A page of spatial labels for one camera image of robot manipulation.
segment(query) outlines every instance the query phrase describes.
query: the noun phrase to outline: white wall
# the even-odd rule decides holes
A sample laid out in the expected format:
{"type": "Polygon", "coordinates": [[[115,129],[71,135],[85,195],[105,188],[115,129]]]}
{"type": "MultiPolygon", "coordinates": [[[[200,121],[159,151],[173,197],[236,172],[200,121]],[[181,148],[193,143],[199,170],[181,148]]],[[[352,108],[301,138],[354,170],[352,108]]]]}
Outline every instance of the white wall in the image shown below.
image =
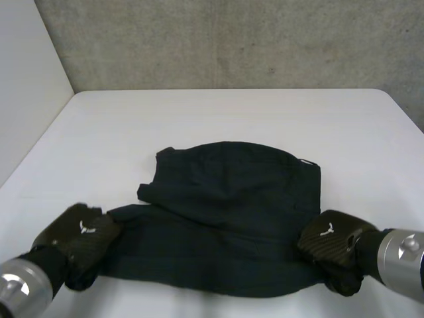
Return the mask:
{"type": "Polygon", "coordinates": [[[32,0],[0,0],[0,186],[74,92],[32,0]]]}

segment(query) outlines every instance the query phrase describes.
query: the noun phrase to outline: white logo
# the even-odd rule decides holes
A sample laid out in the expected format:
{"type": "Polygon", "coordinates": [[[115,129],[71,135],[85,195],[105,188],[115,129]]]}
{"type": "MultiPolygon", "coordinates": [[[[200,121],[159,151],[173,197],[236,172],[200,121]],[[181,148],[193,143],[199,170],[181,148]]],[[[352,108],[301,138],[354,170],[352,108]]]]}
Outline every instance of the white logo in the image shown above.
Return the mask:
{"type": "Polygon", "coordinates": [[[327,235],[327,234],[330,234],[330,233],[334,233],[333,224],[332,223],[329,223],[329,225],[330,225],[330,228],[328,229],[328,231],[327,232],[324,232],[324,233],[321,233],[319,235],[320,237],[323,237],[324,235],[327,235]]]}
{"type": "Polygon", "coordinates": [[[79,228],[81,229],[81,234],[95,232],[95,229],[87,229],[85,226],[83,226],[82,221],[79,222],[79,228]]]}

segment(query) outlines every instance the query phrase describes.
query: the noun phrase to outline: black garment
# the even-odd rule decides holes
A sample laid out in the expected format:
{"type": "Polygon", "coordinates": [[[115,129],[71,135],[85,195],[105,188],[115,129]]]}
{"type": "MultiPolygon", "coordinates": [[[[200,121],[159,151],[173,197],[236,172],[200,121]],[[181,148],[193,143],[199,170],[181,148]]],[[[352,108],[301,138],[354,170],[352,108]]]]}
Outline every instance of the black garment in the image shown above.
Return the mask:
{"type": "Polygon", "coordinates": [[[320,168],[244,142],[157,154],[138,198],[110,211],[125,224],[102,275],[245,297],[323,282],[295,244],[320,213],[320,168]]]}

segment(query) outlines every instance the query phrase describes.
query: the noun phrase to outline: white table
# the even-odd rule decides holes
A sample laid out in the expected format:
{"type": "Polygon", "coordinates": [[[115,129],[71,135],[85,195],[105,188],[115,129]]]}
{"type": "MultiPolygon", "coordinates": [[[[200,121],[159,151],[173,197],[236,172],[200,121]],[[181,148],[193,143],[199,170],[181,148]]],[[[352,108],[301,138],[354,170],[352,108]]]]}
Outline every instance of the white table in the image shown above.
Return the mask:
{"type": "MultiPolygon", "coordinates": [[[[138,203],[155,153],[222,140],[266,144],[322,168],[322,210],[381,229],[424,230],[424,134],[373,89],[90,91],[77,94],[0,189],[0,261],[77,202],[103,210],[138,203]]],[[[51,317],[423,317],[424,306],[371,278],[343,298],[324,286],[272,299],[207,295],[99,278],[62,288],[51,317]]]]}

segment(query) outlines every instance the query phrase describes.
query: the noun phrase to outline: gray wall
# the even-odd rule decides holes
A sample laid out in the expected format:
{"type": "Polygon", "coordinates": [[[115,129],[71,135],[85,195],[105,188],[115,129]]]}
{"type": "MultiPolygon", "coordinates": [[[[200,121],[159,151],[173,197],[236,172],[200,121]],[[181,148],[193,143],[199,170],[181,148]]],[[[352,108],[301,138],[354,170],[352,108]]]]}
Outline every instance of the gray wall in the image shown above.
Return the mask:
{"type": "Polygon", "coordinates": [[[36,0],[76,92],[371,87],[424,130],[423,0],[36,0]]]}

